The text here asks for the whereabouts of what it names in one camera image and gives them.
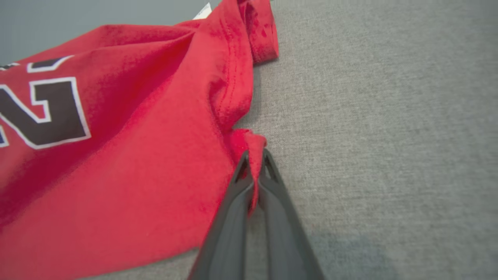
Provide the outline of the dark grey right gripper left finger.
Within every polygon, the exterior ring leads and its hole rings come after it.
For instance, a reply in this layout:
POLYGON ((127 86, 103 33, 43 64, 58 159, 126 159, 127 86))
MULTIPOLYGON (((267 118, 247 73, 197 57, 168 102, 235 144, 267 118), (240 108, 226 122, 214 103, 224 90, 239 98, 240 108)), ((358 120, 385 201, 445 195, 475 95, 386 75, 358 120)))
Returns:
POLYGON ((253 197, 254 179, 245 151, 199 249, 190 280, 244 279, 247 220, 253 197))

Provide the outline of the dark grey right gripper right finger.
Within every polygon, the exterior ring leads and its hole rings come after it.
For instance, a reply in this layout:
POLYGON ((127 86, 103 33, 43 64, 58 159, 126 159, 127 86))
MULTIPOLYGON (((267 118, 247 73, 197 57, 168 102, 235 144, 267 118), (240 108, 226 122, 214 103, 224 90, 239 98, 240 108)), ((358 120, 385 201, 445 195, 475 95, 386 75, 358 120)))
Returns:
POLYGON ((258 178, 259 206, 265 213, 268 278, 324 280, 325 275, 268 149, 258 178))

